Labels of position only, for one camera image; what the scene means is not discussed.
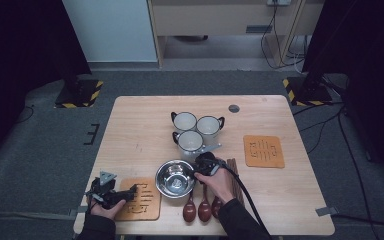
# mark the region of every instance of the cork trivet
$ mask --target cork trivet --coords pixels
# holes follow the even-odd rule
[[[157,220],[160,217],[161,194],[154,178],[128,178],[121,181],[121,190],[137,185],[135,198],[127,202],[115,220]]]
[[[285,167],[280,139],[276,136],[245,135],[244,151],[248,167]]]

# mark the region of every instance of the brown spoon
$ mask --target brown spoon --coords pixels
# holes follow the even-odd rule
[[[220,198],[215,196],[214,200],[213,200],[213,203],[211,204],[211,213],[213,214],[213,216],[216,219],[218,219],[218,211],[220,210],[221,205],[222,205],[222,203],[220,201]]]
[[[195,219],[196,216],[196,207],[195,203],[193,202],[193,190],[189,194],[189,200],[183,207],[183,219],[186,222],[192,222]]]
[[[201,204],[198,207],[198,216],[199,219],[203,222],[207,222],[211,218],[211,206],[207,200],[207,185],[204,184],[204,196],[202,198]]]

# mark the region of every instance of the wall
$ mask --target wall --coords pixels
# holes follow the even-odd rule
[[[157,62],[146,0],[63,0],[88,62]]]

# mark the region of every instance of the white mug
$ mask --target white mug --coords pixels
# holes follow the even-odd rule
[[[195,130],[196,117],[190,112],[172,112],[171,121],[173,122],[177,133],[182,133],[188,130]]]
[[[177,144],[181,160],[194,162],[204,148],[202,136],[195,131],[185,131],[182,133],[173,132],[173,141]]]
[[[204,139],[204,144],[215,145],[218,143],[217,136],[220,130],[224,127],[224,117],[215,118],[212,116],[205,116],[198,120],[196,129]]]

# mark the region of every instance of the metal bowl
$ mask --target metal bowl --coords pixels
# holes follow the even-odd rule
[[[183,160],[168,161],[158,169],[155,184],[166,197],[183,197],[195,186],[193,167]]]

